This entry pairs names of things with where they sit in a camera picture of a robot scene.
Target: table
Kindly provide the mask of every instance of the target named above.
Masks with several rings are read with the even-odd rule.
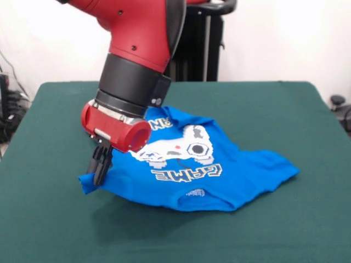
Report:
[[[46,83],[0,163],[0,262],[350,262],[351,143],[307,82],[173,83],[165,105],[215,118],[243,150],[301,173],[234,213],[180,213],[96,191],[80,113],[97,82]]]

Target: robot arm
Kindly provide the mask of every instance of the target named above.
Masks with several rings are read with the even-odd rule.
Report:
[[[111,44],[94,100],[82,125],[100,142],[88,172],[100,185],[113,148],[139,151],[151,128],[144,117],[160,107],[171,80],[163,75],[183,29],[186,0],[58,0],[97,18],[111,32]]]

